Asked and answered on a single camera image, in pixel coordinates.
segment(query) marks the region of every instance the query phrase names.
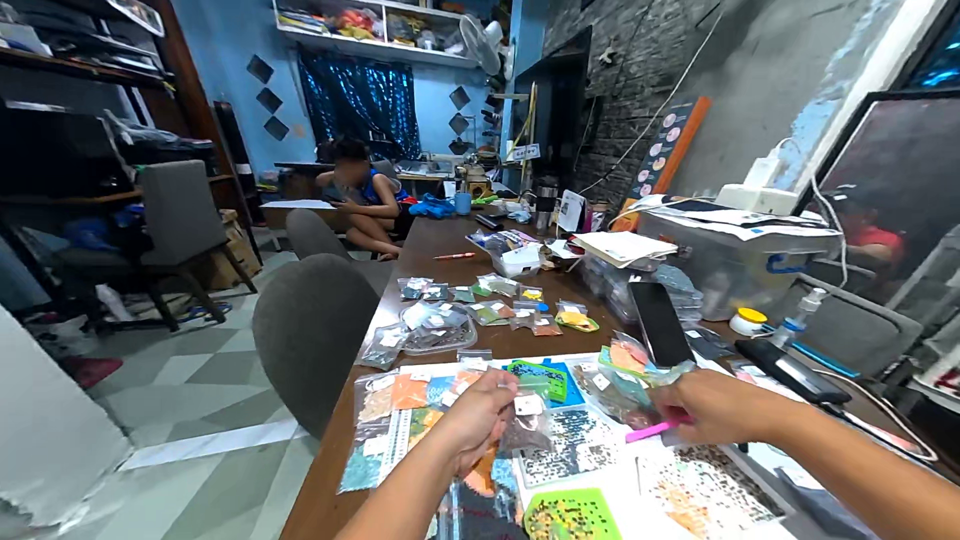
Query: pen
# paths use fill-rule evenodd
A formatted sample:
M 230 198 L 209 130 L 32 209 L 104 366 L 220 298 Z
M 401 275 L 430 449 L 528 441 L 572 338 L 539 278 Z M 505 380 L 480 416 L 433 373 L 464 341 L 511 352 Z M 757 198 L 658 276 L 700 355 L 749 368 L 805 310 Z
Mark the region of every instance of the pen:
M 450 258 L 469 258 L 469 257 L 473 257 L 474 255 L 476 255 L 476 254 L 473 253 L 473 252 L 466 252 L 466 253 L 458 253 L 458 254 L 456 254 L 456 255 L 440 255 L 440 256 L 434 257 L 433 259 L 434 259 L 434 260 L 447 260 L 447 259 L 450 259 Z

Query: black smartphone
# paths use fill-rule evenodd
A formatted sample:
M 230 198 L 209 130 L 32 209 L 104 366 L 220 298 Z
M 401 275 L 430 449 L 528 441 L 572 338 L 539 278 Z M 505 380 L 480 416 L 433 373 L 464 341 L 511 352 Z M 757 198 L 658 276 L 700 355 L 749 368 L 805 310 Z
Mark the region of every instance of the black smartphone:
M 656 282 L 632 282 L 629 286 L 640 314 L 643 343 L 654 365 L 673 367 L 684 360 L 695 362 L 666 288 Z

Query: pink pen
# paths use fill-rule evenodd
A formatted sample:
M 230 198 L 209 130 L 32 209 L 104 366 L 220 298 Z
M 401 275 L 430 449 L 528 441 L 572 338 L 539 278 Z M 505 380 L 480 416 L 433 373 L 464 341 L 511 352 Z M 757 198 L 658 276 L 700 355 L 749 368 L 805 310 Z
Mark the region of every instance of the pink pen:
M 627 433 L 627 442 L 634 443 L 636 441 L 640 441 L 640 440 L 652 437 L 654 435 L 659 435 L 664 431 L 669 430 L 670 428 L 675 428 L 676 426 L 679 426 L 680 424 L 689 424 L 692 422 L 693 422 L 693 418 L 690 418 L 689 416 L 681 416 L 677 420 L 668 420 L 666 422 L 660 422 L 655 426 L 651 426 L 649 428 L 644 428 L 642 430 L 636 430 L 636 431 L 631 431 Z

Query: gray upholstered chair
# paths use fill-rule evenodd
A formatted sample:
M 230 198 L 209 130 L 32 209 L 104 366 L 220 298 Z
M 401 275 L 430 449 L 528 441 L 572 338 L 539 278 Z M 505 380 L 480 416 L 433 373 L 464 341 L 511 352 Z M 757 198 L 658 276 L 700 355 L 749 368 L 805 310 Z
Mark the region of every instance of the gray upholstered chair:
M 263 370 L 294 418 L 323 437 L 379 298 L 330 254 L 285 264 L 260 294 L 253 340 Z
M 347 260 L 370 282 L 377 296 L 382 296 L 394 272 L 394 262 L 355 260 L 324 219 L 309 209 L 295 209 L 287 214 L 287 238 L 300 259 L 326 253 Z

